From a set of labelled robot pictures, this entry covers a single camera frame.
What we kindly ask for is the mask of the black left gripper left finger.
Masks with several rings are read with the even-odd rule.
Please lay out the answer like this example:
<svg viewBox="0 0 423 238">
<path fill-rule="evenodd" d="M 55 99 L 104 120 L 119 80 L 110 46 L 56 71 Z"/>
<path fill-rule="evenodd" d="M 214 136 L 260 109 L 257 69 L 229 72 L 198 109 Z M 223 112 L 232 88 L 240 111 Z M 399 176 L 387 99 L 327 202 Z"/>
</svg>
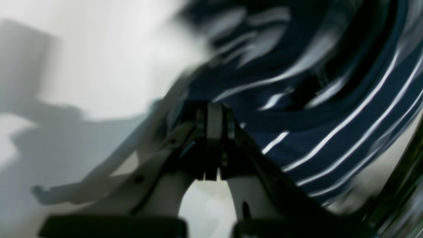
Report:
<svg viewBox="0 0 423 238">
<path fill-rule="evenodd" d="M 52 215 L 41 238 L 186 238 L 178 218 L 193 181 L 215 180 L 215 104 L 194 102 L 183 122 L 105 198 L 69 215 Z"/>
</svg>

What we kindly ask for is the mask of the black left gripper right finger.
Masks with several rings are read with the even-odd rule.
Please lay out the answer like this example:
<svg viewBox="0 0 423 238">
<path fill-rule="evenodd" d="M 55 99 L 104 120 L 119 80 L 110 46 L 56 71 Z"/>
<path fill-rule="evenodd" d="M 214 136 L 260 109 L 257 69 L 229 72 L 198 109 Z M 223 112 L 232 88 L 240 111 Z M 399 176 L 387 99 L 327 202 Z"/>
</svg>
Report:
<svg viewBox="0 0 423 238">
<path fill-rule="evenodd" d="M 267 159 L 232 111 L 215 105 L 216 158 L 237 213 L 233 238 L 376 238 L 366 223 L 340 218 L 308 197 Z"/>
</svg>

